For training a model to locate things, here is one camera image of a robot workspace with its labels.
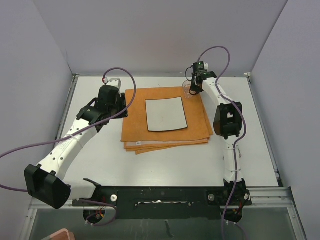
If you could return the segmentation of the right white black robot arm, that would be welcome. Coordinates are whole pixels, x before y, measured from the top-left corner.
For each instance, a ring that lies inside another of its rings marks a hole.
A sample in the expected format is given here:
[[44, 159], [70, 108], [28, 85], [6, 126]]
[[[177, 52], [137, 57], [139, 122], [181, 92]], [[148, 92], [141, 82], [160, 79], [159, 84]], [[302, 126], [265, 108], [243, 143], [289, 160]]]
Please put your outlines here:
[[208, 71], [208, 64], [199, 61], [192, 64], [192, 77], [189, 92], [195, 96], [201, 92], [209, 95], [216, 106], [213, 130], [220, 137], [223, 147], [224, 187], [223, 200], [232, 205], [241, 197], [236, 188], [243, 179], [240, 167], [240, 150], [237, 140], [243, 127], [243, 106], [233, 101], [216, 80], [216, 74]]

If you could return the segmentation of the white square plate black rim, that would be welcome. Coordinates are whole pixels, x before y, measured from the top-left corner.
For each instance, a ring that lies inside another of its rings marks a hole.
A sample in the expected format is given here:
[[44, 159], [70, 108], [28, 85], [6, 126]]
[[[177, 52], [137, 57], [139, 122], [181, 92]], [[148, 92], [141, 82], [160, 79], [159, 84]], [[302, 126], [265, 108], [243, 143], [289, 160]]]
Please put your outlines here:
[[145, 101], [149, 132], [169, 132], [188, 127], [181, 97]]

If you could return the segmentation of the orange cloth placemat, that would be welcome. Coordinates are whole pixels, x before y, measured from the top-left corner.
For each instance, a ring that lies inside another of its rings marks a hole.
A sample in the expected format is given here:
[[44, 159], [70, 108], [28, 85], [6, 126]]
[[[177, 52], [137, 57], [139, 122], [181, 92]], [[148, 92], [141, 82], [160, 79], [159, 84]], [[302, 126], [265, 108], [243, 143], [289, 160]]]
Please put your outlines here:
[[186, 98], [181, 86], [127, 89], [125, 96], [133, 100], [122, 124], [127, 152], [206, 144], [214, 134], [201, 96]]

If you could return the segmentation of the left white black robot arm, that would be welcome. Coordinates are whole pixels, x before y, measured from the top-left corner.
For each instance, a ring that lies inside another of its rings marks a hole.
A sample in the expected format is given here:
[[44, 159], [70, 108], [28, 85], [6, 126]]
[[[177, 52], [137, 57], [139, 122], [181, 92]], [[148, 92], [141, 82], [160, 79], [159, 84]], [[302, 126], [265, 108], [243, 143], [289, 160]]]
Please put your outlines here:
[[101, 121], [127, 117], [126, 96], [120, 89], [118, 78], [103, 85], [98, 96], [79, 111], [65, 140], [37, 165], [26, 167], [24, 178], [30, 196], [54, 209], [61, 208], [68, 200], [84, 199], [91, 206], [101, 201], [102, 193], [92, 180], [86, 179], [85, 184], [67, 184], [63, 180], [84, 146], [106, 125]]

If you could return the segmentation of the clear plastic cup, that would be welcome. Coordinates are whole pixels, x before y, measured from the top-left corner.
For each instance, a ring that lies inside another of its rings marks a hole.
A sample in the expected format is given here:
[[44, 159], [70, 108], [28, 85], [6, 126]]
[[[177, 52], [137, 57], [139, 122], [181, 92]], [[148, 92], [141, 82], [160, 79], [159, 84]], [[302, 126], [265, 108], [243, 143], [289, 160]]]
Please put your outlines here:
[[193, 96], [191, 95], [190, 93], [190, 88], [191, 88], [191, 82], [186, 80], [183, 82], [182, 84], [182, 88], [183, 88], [183, 92], [184, 92], [184, 97], [186, 99], [190, 99], [192, 98]]

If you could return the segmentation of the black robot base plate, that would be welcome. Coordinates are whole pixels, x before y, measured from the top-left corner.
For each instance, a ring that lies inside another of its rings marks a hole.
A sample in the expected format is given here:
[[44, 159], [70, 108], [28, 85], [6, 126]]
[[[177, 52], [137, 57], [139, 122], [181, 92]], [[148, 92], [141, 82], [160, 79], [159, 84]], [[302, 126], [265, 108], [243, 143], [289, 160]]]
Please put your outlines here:
[[243, 208], [252, 205], [249, 190], [231, 187], [102, 186], [88, 202], [73, 200], [74, 207], [117, 208], [117, 220], [182, 220], [205, 218], [238, 222]]

